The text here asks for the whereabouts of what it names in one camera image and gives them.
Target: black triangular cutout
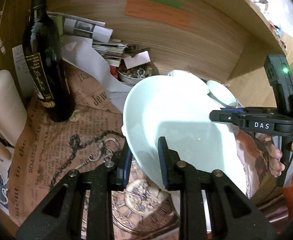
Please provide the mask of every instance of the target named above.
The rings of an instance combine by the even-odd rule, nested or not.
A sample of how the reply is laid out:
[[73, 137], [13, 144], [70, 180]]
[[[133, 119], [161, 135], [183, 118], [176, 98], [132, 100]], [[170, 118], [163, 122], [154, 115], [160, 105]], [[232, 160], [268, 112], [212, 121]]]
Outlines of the black triangular cutout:
[[45, 208], [43, 209], [43, 213], [58, 218], [61, 213], [66, 191], [67, 187], [62, 186], [61, 189], [51, 199], [51, 201], [45, 206]]
[[224, 190], [234, 218], [240, 218], [251, 213], [251, 209], [241, 200], [231, 187], [227, 186]]

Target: gold medal sticker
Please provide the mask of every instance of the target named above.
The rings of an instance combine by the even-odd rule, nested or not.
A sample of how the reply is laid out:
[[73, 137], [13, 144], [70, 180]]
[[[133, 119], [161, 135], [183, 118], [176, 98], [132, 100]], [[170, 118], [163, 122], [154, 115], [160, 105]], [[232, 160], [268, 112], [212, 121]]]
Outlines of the gold medal sticker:
[[50, 101], [50, 102], [43, 102], [43, 101], [41, 101], [41, 103], [42, 103], [42, 105], [44, 106], [44, 107], [55, 107], [55, 103], [53, 102], [53, 101]]

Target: clock face illustration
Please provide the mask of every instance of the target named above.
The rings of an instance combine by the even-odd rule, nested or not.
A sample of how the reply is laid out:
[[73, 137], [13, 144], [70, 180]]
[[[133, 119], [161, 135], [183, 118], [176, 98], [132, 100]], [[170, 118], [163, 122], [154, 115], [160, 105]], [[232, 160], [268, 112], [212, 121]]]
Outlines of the clock face illustration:
[[133, 159], [130, 179], [123, 192], [112, 192], [113, 223], [128, 233], [162, 235], [179, 226], [168, 192], [153, 183]]

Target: orange sticky note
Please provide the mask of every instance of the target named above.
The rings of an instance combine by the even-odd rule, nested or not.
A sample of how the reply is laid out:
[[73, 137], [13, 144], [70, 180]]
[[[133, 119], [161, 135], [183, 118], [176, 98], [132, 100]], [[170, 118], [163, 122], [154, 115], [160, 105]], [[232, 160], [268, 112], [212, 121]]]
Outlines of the orange sticky note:
[[147, 0], [127, 0], [124, 15], [166, 23], [186, 30], [192, 15], [170, 6]]

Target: white cable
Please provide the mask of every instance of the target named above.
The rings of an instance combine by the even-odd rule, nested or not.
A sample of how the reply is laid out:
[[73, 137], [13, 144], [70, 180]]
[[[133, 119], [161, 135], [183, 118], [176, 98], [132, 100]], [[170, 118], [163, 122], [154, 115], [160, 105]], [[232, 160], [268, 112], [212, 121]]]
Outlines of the white cable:
[[[2, 21], [3, 11], [4, 11], [4, 7], [5, 7], [5, 2], [6, 2], [6, 0], [4, 0], [2, 13], [0, 16], [0, 30], [1, 30], [1, 21]], [[5, 47], [4, 47], [3, 41], [1, 40], [1, 35], [0, 35], [0, 49], [1, 49], [2, 54], [4, 55], [5, 54]]]

